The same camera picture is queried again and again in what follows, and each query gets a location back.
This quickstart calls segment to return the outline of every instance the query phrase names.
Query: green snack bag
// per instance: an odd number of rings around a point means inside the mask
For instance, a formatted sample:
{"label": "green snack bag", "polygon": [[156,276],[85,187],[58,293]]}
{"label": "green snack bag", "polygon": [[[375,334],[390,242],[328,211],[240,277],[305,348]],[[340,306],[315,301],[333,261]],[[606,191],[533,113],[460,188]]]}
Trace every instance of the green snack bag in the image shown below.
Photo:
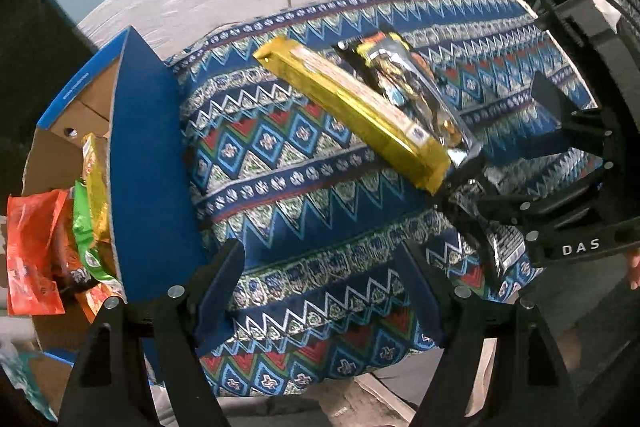
{"label": "green snack bag", "polygon": [[78,245],[80,261],[95,279],[101,282],[117,282],[113,275],[103,268],[98,246],[94,242],[94,231],[91,226],[89,199],[86,185],[76,180],[74,190],[74,222],[73,232]]}

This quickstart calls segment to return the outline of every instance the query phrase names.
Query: gold snack wrapper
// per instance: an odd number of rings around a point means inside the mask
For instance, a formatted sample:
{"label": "gold snack wrapper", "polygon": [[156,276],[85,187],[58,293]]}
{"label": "gold snack wrapper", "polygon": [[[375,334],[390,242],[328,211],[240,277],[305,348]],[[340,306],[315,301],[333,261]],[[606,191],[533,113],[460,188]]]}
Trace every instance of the gold snack wrapper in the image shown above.
{"label": "gold snack wrapper", "polygon": [[110,242],[107,198],[107,140],[89,133],[82,140],[82,177],[86,182],[94,240]]}
{"label": "gold snack wrapper", "polygon": [[349,127],[416,187],[436,193],[450,166],[446,149],[378,93],[298,42],[278,36],[254,57]]}

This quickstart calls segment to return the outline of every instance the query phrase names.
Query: orange snack bag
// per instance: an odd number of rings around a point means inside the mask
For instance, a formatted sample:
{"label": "orange snack bag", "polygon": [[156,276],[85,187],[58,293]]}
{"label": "orange snack bag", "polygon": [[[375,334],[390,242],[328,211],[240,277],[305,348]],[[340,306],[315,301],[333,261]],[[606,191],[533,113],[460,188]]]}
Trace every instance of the orange snack bag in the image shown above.
{"label": "orange snack bag", "polygon": [[68,190],[7,202],[6,264],[12,315],[65,312],[51,272],[50,242]]}
{"label": "orange snack bag", "polygon": [[95,315],[100,311],[102,303],[112,296],[122,297],[119,292],[114,291],[108,284],[101,282],[86,292],[77,293],[76,299],[87,320],[92,323]]}

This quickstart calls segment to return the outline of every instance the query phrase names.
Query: person's hand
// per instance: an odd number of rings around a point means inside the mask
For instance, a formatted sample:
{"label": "person's hand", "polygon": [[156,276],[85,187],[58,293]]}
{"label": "person's hand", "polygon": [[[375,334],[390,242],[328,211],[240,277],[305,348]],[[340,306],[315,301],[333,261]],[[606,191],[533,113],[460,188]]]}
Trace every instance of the person's hand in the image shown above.
{"label": "person's hand", "polygon": [[626,278],[629,280],[631,289],[635,290],[640,286],[640,249],[626,252],[625,257],[629,267]]}

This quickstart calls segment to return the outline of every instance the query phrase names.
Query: snack bag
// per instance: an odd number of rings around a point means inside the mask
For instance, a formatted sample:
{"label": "snack bag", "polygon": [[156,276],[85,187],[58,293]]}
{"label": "snack bag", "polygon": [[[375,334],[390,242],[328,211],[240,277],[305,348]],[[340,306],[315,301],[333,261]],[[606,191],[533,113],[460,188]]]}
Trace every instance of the snack bag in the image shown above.
{"label": "snack bag", "polygon": [[478,154],[481,144],[441,94],[442,82],[393,28],[340,41],[334,49],[369,87],[420,122],[447,149],[455,165],[469,154]]}
{"label": "snack bag", "polygon": [[60,209],[51,238],[52,273],[63,299],[66,294],[88,290],[97,283],[81,263],[78,255],[78,247],[72,232],[73,206],[74,202],[69,191]]}
{"label": "snack bag", "polygon": [[101,282],[115,280],[111,246],[108,243],[94,241],[94,230],[90,215],[87,188],[82,180],[76,181],[74,188],[73,234],[78,245],[80,261],[94,278]]}
{"label": "snack bag", "polygon": [[82,177],[86,183],[91,226],[96,241],[111,241],[107,198],[107,140],[89,133],[82,140]]}
{"label": "snack bag", "polygon": [[87,320],[92,323],[94,321],[95,315],[97,315],[98,311],[100,311],[102,303],[112,296],[117,296],[124,299],[122,288],[114,286],[113,284],[100,282],[93,288],[85,292],[77,293],[76,300],[80,304],[80,307],[82,308],[82,311],[84,312]]}
{"label": "snack bag", "polygon": [[271,39],[254,57],[349,127],[416,187],[431,194],[440,188],[451,160],[420,121],[292,39]]}
{"label": "snack bag", "polygon": [[7,202],[6,263],[11,315],[65,312],[51,271],[50,242],[68,190],[52,190]]}

